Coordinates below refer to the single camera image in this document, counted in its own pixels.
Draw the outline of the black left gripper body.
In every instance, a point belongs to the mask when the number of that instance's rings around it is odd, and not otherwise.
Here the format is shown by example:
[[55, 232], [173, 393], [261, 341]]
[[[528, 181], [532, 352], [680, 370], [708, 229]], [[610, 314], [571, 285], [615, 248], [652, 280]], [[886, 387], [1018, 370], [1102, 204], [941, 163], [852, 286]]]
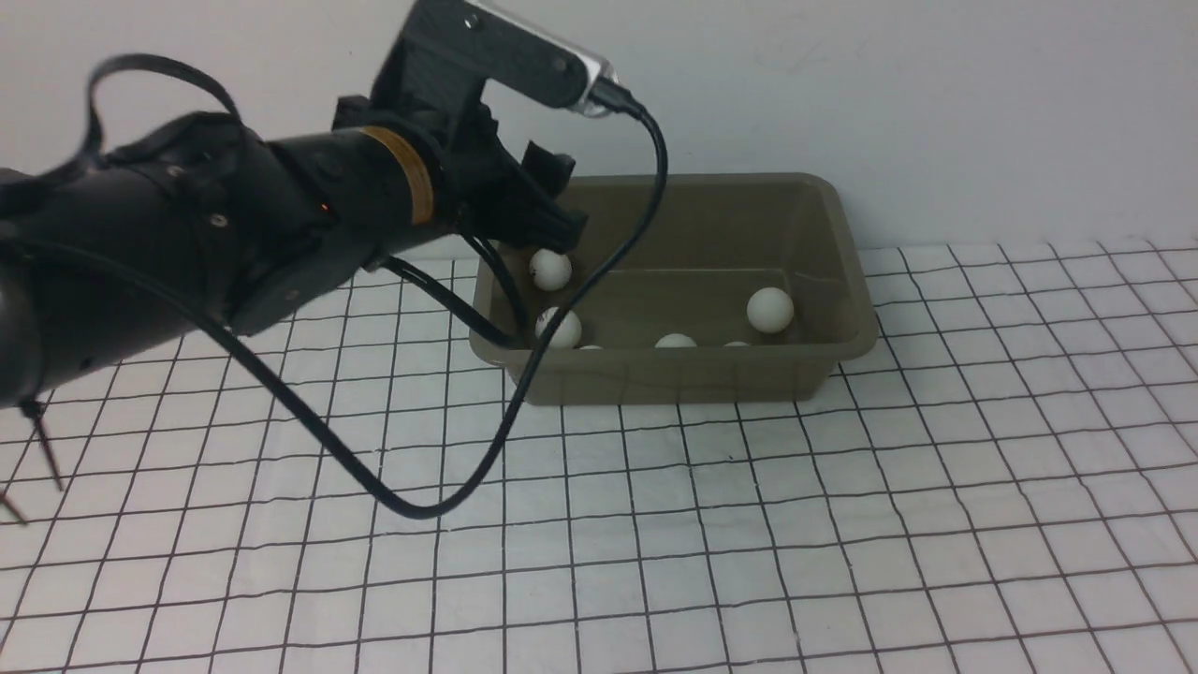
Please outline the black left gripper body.
[[437, 226], [558, 255], [577, 248], [588, 217], [557, 201], [570, 183], [575, 159], [534, 141], [521, 159], [515, 158], [500, 141], [488, 104], [474, 99], [446, 113], [407, 98], [397, 110], [387, 110], [364, 95], [343, 95], [333, 129], [368, 126], [397, 132], [419, 150], [431, 171]]

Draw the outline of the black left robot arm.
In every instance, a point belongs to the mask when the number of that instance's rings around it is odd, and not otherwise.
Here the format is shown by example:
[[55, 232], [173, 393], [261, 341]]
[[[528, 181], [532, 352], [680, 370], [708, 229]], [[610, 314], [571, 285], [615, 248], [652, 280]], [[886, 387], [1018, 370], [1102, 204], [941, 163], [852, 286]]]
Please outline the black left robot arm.
[[452, 116], [363, 95], [339, 99], [329, 132], [276, 141], [194, 113], [35, 204], [4, 196], [4, 406], [193, 329], [147, 291], [54, 263], [34, 242], [125, 265], [238, 336], [444, 236], [573, 251], [587, 218], [556, 200], [574, 159], [534, 142], [515, 159], [497, 128], [482, 103]]

